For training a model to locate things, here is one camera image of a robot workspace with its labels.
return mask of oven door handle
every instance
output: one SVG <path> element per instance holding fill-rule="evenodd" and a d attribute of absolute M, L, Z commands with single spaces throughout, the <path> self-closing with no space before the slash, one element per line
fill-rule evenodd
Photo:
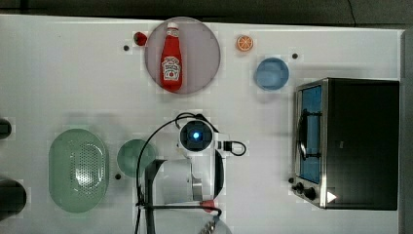
<path fill-rule="evenodd" d="M 321 154 L 315 153 L 315 154 L 308 154 L 306 152 L 307 149 L 307 130 L 308 130 L 308 117 L 309 116 L 317 116 L 319 119 L 319 130 L 321 128 L 321 113 L 320 112 L 315 112 L 311 113 L 307 109 L 303 109 L 303 112 L 301 113 L 300 120 L 298 122 L 298 140 L 297 140 L 297 147 L 298 151 L 300 152 L 301 158 L 305 161 L 307 158 L 310 157 L 317 157 L 319 158 Z"/>
<path fill-rule="evenodd" d="M 300 156 L 303 160 L 306 160 L 306 148 L 307 148 L 307 129 L 308 129 L 308 116 L 310 112 L 307 109 L 303 109 L 300 120 L 298 121 L 298 139 L 297 147 L 300 152 Z"/>

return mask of green plastic basket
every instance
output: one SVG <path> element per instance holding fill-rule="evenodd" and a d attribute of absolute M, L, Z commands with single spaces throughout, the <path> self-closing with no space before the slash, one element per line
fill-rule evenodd
<path fill-rule="evenodd" d="M 49 192 L 70 213 L 95 207 L 109 183 L 109 157 L 103 142 L 87 130 L 59 135 L 49 152 Z"/>

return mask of orange slice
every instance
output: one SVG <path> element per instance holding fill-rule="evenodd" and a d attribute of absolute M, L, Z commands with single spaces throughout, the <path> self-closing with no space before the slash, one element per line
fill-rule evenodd
<path fill-rule="evenodd" d="M 252 49 L 254 42 L 248 36 L 241 36 L 237 39 L 237 48 L 242 52 L 247 52 Z"/>

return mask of white table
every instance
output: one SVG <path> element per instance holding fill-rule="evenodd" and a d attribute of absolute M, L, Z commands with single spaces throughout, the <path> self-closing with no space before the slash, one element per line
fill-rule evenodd
<path fill-rule="evenodd" d="M 20 181 L 29 200 L 17 216 L 0 222 L 0 233 L 132 233 L 134 180 L 116 163 L 119 148 L 148 137 L 179 111 L 202 112 L 248 153 L 226 162 L 219 195 L 223 219 L 235 234 L 397 233 L 397 212 L 323 211 L 303 202 L 287 184 L 292 161 L 293 90 L 324 77 L 400 77 L 400 30 L 209 23 L 221 47 L 221 66 L 203 91 L 177 96 L 149 78 L 136 31 L 156 20 L 0 16 L 0 115 L 14 132 L 0 141 L 0 174 Z M 235 40 L 248 34 L 255 47 L 238 53 Z M 123 51 L 124 45 L 131 50 Z M 299 59 L 292 59 L 297 53 Z M 266 93 L 252 80 L 266 57 L 287 61 L 290 79 Z M 110 153 L 110 183 L 103 201 L 86 214 L 69 214 L 51 199 L 48 153 L 70 128 L 89 128 Z M 155 138 L 172 158 L 175 129 Z"/>

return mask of small red object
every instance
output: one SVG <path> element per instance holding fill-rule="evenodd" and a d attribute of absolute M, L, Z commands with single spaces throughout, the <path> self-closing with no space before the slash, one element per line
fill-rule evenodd
<path fill-rule="evenodd" d="M 162 87 L 170 92 L 178 91 L 182 86 L 182 56 L 179 48 L 178 25 L 174 22 L 168 23 L 160 66 Z"/>
<path fill-rule="evenodd" d="M 203 201 L 202 203 L 200 203 L 200 205 L 202 207 L 213 207 L 213 208 L 215 208 L 215 203 L 213 202 L 213 200 Z M 204 211 L 206 211 L 207 213 L 213 212 L 212 210 L 209 210 L 209 209 L 204 209 Z"/>
<path fill-rule="evenodd" d="M 146 45 L 146 41 L 148 40 L 148 37 L 146 37 L 146 35 L 141 32 L 136 32 L 133 36 L 133 39 L 136 45 L 144 46 Z"/>

